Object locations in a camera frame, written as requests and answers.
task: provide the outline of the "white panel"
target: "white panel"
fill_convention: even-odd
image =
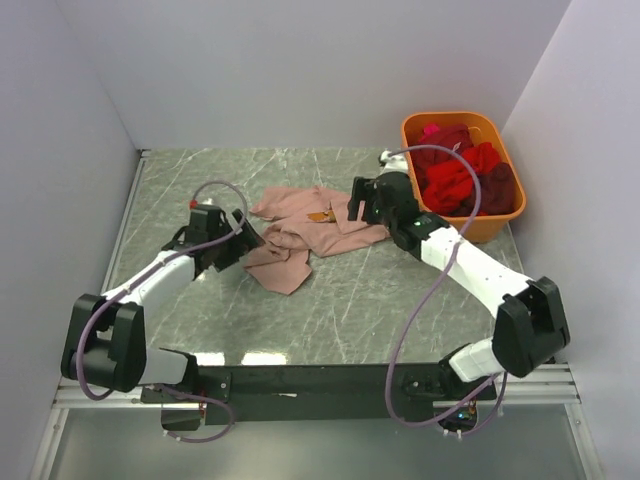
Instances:
[[[567,358],[607,478],[638,478],[640,3],[574,1],[504,129],[525,270],[560,286]]]
[[[500,127],[569,0],[58,0],[139,148],[397,146]]]
[[[74,300],[97,292],[135,150],[54,1],[0,6],[2,478],[27,478]]]

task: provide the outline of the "red clothing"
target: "red clothing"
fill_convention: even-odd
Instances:
[[[473,147],[469,129],[464,124],[441,128],[431,135],[422,137],[420,144],[440,145],[459,153]],[[429,167],[449,160],[456,161],[446,152],[427,148],[411,152],[411,160],[421,190],[427,187],[427,169]]]
[[[487,215],[506,215],[513,212],[516,195],[516,180],[508,163],[499,163],[487,175],[480,177],[480,211]],[[476,201],[471,192],[460,207],[451,213],[452,217],[468,217]]]
[[[489,174],[501,163],[500,154],[489,142],[467,148],[461,155],[478,176]],[[439,215],[451,215],[456,212],[473,192],[471,175],[456,159],[429,166],[426,169],[426,185],[427,187],[422,190],[422,201],[431,211]]]

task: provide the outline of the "small tag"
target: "small tag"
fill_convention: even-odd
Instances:
[[[307,218],[312,222],[334,223],[336,221],[336,217],[333,214],[333,210],[329,210],[326,212],[307,213]]]

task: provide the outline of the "orange basket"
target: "orange basket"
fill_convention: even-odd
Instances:
[[[516,181],[516,194],[513,200],[513,213],[508,215],[487,215],[482,217],[476,217],[473,223],[469,226],[469,230],[465,234],[465,238],[470,242],[485,243],[495,237],[502,227],[509,220],[513,220],[522,213],[524,207],[527,204],[527,197],[518,178],[511,158],[507,153],[507,149],[502,143],[502,138],[498,129],[484,115],[474,112],[425,112],[415,113],[402,124],[402,143],[405,147],[410,145],[418,145],[420,138],[423,135],[423,129],[430,123],[435,123],[439,127],[448,127],[450,125],[456,125],[458,123],[464,123],[469,127],[469,134],[474,145],[478,145],[482,142],[491,142],[493,148],[495,148],[500,154],[500,158],[503,162],[508,163],[513,170],[513,176]],[[420,209],[423,211],[430,211],[422,201],[422,195],[420,188],[418,187],[418,180],[416,179],[416,173],[413,169],[413,161],[411,159],[411,152],[407,154],[407,160],[409,164],[409,178],[411,178],[411,185],[413,187],[413,196],[418,200]],[[469,217],[444,217],[451,225],[458,230],[462,227],[464,222]]]

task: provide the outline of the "gray marble table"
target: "gray marble table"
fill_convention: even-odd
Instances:
[[[354,176],[376,176],[379,149],[203,149],[145,152],[111,286],[148,264],[188,220],[201,183],[226,179],[250,204],[265,187],[326,187],[350,192]],[[202,199],[225,209],[233,192],[212,187]],[[260,232],[265,223],[251,220]],[[483,250],[510,268],[521,265],[510,231]],[[437,271],[390,240],[344,255],[311,258],[313,275],[291,296],[264,290],[241,265],[207,271],[147,319],[154,347],[208,353],[212,363],[380,363]],[[410,332],[403,361],[437,361],[456,347],[490,335],[484,307],[447,279]]]

